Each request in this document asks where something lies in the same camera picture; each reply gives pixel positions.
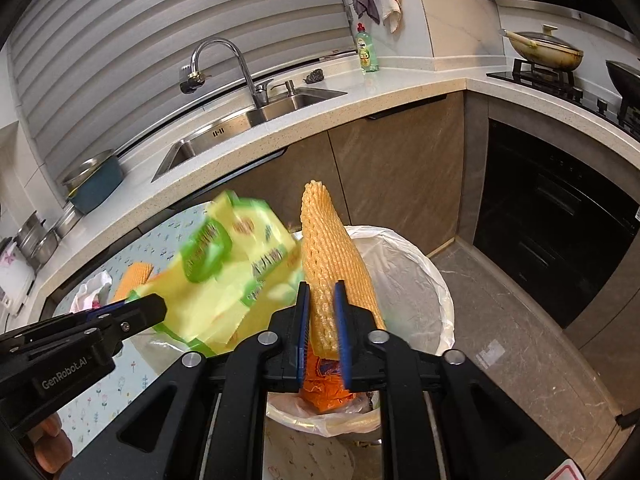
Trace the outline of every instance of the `yellow and green plastic bag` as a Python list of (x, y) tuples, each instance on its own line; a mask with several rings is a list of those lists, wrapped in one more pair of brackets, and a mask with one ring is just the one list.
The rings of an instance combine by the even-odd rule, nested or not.
[(167, 314), (156, 330), (213, 355), (294, 304), (302, 275), (298, 243), (267, 203), (224, 192), (168, 268), (130, 298), (161, 296)]

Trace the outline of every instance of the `chrome faucet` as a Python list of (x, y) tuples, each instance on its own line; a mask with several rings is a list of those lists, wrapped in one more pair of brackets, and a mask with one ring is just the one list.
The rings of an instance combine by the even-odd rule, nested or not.
[(192, 94), (204, 85), (205, 75), (198, 68), (198, 59), (200, 58), (200, 53), (205, 48), (215, 43), (225, 45), (236, 56), (238, 64), (240, 65), (240, 70), (242, 71), (242, 75), (246, 81), (247, 88), (249, 89), (249, 92), (251, 92), (251, 97), (254, 100), (255, 107), (261, 108), (266, 106), (269, 103), (269, 97), (267, 96), (267, 86), (269, 81), (254, 86), (254, 80), (251, 77), (249, 67), (246, 65), (246, 61), (244, 60), (244, 56), (242, 55), (242, 52), (240, 52), (240, 49), (231, 41), (226, 40), (225, 38), (220, 38), (219, 36), (211, 36), (210, 38), (202, 40), (193, 51), (193, 54), (191, 54), (191, 63), (181, 67), (180, 91), (183, 94)]

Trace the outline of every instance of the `blue pot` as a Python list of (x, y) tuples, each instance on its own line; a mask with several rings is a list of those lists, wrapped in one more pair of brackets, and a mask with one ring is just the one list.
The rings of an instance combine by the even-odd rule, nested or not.
[(91, 176), (69, 195), (71, 202), (83, 215), (93, 211), (115, 191), (124, 179), (118, 157), (111, 155)]

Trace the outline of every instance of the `bottle label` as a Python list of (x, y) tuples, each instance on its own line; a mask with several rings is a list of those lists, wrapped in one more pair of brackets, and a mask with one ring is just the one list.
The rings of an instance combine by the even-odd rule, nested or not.
[(360, 65), (365, 67), (371, 64), (371, 56), (369, 55), (369, 49), (367, 44), (362, 38), (356, 40), (356, 46), (358, 47), (358, 56), (360, 57)]

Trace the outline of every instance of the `white stone countertop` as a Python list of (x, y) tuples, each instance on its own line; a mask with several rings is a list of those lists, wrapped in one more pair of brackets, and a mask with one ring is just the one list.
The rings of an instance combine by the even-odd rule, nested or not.
[[(189, 193), (297, 140), (407, 102), (465, 89), (487, 94), (562, 121), (640, 169), (640, 143), (617, 127), (559, 98), (486, 76), (487, 72), (510, 70), (506, 65), (439, 72), (381, 68), (379, 72), (367, 75), (360, 72), (355, 57), (321, 66), (325, 80), (314, 86), (347, 94), (255, 126), (151, 182), (173, 142), (249, 104), (248, 92), (241, 89), (169, 124), (125, 156), (122, 162), (127, 174), (123, 183), (60, 242), (52, 258), (38, 273), (20, 313), (9, 319), (7, 330), (36, 322), (48, 295), (76, 270), (122, 235)], [(296, 86), (302, 86), (302, 75), (312, 68), (298, 69), (279, 77), (276, 82), (293, 78)]]

